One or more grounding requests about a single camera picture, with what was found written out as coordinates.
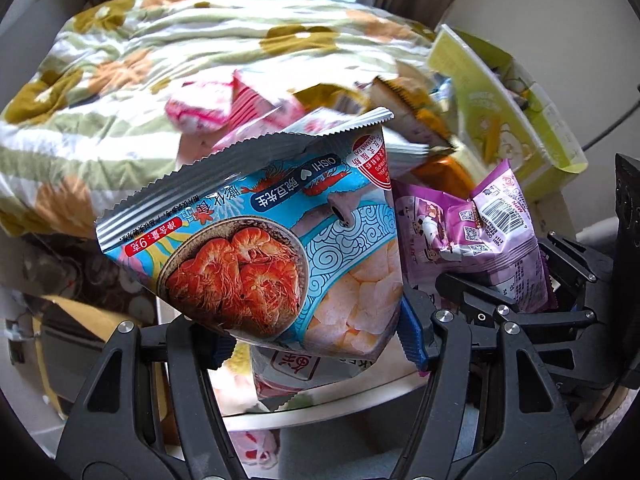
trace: shrimp chip bag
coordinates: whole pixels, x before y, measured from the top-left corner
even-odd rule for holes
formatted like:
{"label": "shrimp chip bag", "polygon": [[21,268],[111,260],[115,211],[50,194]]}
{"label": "shrimp chip bag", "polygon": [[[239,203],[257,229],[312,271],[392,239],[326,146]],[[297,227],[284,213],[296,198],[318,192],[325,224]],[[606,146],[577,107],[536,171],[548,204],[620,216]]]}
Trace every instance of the shrimp chip bag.
{"label": "shrimp chip bag", "polygon": [[184,166],[99,219],[100,247],[210,328],[290,352],[375,359],[402,294],[379,126],[391,117],[377,108]]}

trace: qr code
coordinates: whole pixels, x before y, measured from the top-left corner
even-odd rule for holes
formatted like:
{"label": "qr code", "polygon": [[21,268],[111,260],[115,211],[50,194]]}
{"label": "qr code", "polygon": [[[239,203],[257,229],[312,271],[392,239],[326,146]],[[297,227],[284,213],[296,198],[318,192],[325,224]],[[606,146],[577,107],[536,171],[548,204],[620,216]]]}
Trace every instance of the qr code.
{"label": "qr code", "polygon": [[473,227],[465,227],[465,240],[468,240],[470,242],[479,242],[480,241],[480,236],[478,234],[478,229],[475,229]]}
{"label": "qr code", "polygon": [[473,244],[469,245],[469,249],[474,252],[474,256],[478,256],[478,254],[480,253],[487,252],[489,250],[489,247],[487,247],[485,244]]}
{"label": "qr code", "polygon": [[465,221],[465,220],[469,222],[474,221],[474,212],[472,209],[465,209],[464,211],[460,211],[459,215],[462,221]]}

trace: floral blanket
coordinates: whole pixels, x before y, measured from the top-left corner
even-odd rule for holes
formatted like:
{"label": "floral blanket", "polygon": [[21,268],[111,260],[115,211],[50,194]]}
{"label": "floral blanket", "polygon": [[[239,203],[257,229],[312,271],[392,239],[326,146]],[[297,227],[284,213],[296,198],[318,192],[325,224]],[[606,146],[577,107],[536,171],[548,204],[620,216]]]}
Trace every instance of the floral blanket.
{"label": "floral blanket", "polygon": [[0,223],[94,237],[106,208],[173,171],[174,82],[221,65],[296,92],[425,67],[433,33],[330,0],[112,0],[72,17],[0,115]]}

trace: bowl of shrimp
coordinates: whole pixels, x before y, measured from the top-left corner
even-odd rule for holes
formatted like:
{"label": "bowl of shrimp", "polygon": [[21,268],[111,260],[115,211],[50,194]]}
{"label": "bowl of shrimp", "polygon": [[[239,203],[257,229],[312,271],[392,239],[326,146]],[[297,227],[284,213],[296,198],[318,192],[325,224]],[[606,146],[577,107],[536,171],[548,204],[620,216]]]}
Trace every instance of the bowl of shrimp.
{"label": "bowl of shrimp", "polygon": [[308,277],[295,234],[267,218],[238,216],[185,241],[162,267],[157,292],[207,326],[267,340],[300,314]]}

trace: cooked shrimp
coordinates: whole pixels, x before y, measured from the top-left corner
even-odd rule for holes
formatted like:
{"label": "cooked shrimp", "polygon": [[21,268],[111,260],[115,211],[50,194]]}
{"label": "cooked shrimp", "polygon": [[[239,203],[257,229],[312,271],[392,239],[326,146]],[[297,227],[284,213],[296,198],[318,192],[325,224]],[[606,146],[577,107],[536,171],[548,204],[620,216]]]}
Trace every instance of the cooked shrimp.
{"label": "cooked shrimp", "polygon": [[198,308],[202,304],[202,294],[197,291],[200,280],[191,270],[193,263],[193,259],[181,263],[166,280],[169,298],[177,306]]}
{"label": "cooked shrimp", "polygon": [[204,295],[203,306],[208,310],[217,312],[221,305],[230,305],[240,294],[238,258],[224,238],[204,244],[189,271],[199,277],[198,292]]}
{"label": "cooked shrimp", "polygon": [[252,313],[249,305],[242,298],[242,294],[238,294],[216,314],[216,322],[222,328],[232,330],[240,328],[251,317]]}
{"label": "cooked shrimp", "polygon": [[245,305],[258,327],[273,330],[284,314],[295,316],[300,302],[298,270],[291,261],[247,264],[240,270]]}
{"label": "cooked shrimp", "polygon": [[272,259],[292,260],[294,253],[285,244],[271,238],[258,227],[245,227],[238,231],[231,243],[240,264],[263,264]]}

